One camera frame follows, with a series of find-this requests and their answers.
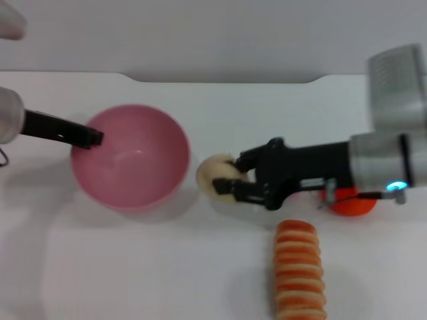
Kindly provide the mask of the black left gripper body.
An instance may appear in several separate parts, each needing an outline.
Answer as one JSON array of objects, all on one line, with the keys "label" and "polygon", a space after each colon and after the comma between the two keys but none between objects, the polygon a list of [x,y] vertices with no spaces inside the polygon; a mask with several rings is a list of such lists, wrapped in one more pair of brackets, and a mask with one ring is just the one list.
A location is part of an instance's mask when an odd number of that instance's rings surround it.
[{"label": "black left gripper body", "polygon": [[36,111],[25,111],[22,135],[58,141],[82,149],[90,149],[91,133],[78,123],[42,114]]}]

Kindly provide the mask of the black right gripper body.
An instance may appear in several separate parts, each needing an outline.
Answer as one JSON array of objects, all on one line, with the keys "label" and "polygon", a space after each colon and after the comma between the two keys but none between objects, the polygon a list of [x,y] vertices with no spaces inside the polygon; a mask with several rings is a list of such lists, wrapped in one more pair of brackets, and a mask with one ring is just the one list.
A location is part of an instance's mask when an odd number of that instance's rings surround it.
[{"label": "black right gripper body", "polygon": [[291,148],[275,138],[265,145],[256,165],[256,183],[270,211],[294,193],[324,188],[329,179],[338,189],[354,185],[348,142]]}]

